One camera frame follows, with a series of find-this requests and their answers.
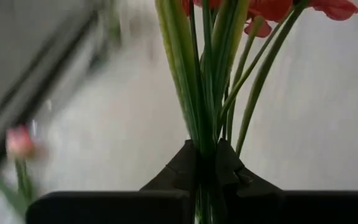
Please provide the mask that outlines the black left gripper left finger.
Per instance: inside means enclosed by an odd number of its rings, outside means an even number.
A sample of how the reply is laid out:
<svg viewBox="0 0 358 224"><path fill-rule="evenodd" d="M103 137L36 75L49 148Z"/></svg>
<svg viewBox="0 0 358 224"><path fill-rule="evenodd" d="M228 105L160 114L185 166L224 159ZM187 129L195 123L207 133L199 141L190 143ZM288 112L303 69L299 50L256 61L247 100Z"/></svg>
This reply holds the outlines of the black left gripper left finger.
<svg viewBox="0 0 358 224"><path fill-rule="evenodd" d="M192 140L182 148L165 167L141 190L185 190L191 192L197 183L199 151Z"/></svg>

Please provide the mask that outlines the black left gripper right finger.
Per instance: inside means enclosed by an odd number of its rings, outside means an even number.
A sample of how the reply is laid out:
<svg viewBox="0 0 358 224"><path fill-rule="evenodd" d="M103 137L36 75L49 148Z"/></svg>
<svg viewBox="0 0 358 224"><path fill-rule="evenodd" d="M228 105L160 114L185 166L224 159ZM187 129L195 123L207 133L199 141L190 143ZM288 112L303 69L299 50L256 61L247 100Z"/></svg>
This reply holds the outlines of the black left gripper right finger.
<svg viewBox="0 0 358 224"><path fill-rule="evenodd" d="M249 170L225 139L216 148L216 175L221 187L240 198L282 197L282 190Z"/></svg>

